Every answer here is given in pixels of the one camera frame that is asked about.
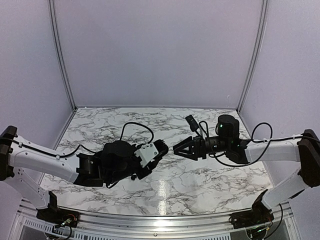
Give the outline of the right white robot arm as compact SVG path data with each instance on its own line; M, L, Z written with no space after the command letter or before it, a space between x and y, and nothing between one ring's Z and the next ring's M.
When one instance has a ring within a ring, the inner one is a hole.
M219 130L217 136L188 137L173 146L175 155L198 160L224 152L236 167L248 167L258 161L293 161L299 169L272 189L263 192L248 212L247 219L258 224L271 210L287 199L294 198L308 188L320 185L320 141L311 129L301 135L264 140L241 139L237 133Z

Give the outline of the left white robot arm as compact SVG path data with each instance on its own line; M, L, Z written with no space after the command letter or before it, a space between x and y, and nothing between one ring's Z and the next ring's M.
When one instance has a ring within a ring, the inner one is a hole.
M57 197L40 187L25 169L53 175L76 186L112 187L132 175L140 180L150 175L167 150L162 140L136 145L120 139L107 142L98 152L85 154L75 149L63 153L26 140L10 125L0 135L0 179L51 222L58 223L64 215Z

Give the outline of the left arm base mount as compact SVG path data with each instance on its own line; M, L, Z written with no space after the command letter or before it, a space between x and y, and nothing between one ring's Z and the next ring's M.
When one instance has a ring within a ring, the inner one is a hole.
M48 197L48 203L45 205L45 208L36 208L36 217L58 226L62 226L62 223L70 220L70 222L67 222L65 225L76 228L79 222L80 213L78 211L58 207L57 196L52 191L48 192Z

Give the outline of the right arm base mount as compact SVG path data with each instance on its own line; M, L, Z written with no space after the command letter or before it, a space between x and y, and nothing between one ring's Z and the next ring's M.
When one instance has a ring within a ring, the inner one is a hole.
M250 210L234 212L228 221L234 229L247 228L259 224L268 223L274 220L271 209L263 205L262 199L267 190L263 191L253 202Z

